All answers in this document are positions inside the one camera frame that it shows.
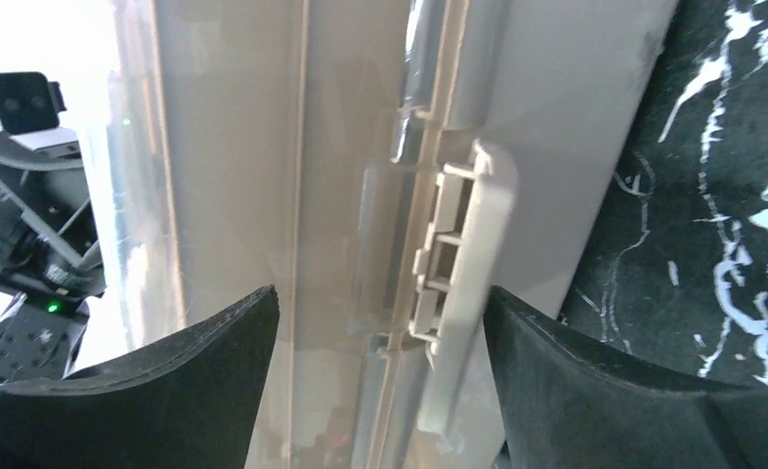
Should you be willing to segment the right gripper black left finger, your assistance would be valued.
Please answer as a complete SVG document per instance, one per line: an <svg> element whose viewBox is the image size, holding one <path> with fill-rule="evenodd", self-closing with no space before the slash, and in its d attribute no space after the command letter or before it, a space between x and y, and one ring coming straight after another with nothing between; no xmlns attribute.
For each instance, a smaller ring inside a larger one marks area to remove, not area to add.
<svg viewBox="0 0 768 469"><path fill-rule="evenodd" d="M277 338L266 285L62 380L0 385L0 468L241 468Z"/></svg>

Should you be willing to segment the translucent brown beige tool box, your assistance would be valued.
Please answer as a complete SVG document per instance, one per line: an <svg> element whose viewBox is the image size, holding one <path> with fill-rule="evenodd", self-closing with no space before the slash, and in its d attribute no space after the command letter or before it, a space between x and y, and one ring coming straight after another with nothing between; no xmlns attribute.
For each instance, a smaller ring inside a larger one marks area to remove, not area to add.
<svg viewBox="0 0 768 469"><path fill-rule="evenodd" d="M507 147L521 192L495 281L547 314L581 251L672 1L92 1L78 125L108 291L103 362L273 284L250 468L490 468L482 335L420 413L410 271L437 165Z"/></svg>

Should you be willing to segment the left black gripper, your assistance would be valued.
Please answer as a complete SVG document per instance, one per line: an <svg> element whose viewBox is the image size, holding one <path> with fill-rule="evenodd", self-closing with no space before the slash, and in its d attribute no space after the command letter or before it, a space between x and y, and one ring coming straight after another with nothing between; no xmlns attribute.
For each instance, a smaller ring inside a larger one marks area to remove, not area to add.
<svg viewBox="0 0 768 469"><path fill-rule="evenodd" d="M105 272L76 143L32 150L0 132L0 385L62 379Z"/></svg>

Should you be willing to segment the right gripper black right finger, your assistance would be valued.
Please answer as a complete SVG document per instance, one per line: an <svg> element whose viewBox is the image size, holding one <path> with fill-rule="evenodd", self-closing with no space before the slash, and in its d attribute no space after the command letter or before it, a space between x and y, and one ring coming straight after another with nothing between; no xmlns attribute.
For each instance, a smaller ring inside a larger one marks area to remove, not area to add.
<svg viewBox="0 0 768 469"><path fill-rule="evenodd" d="M768 468L768 389L674 371L491 289L483 316L515 468Z"/></svg>

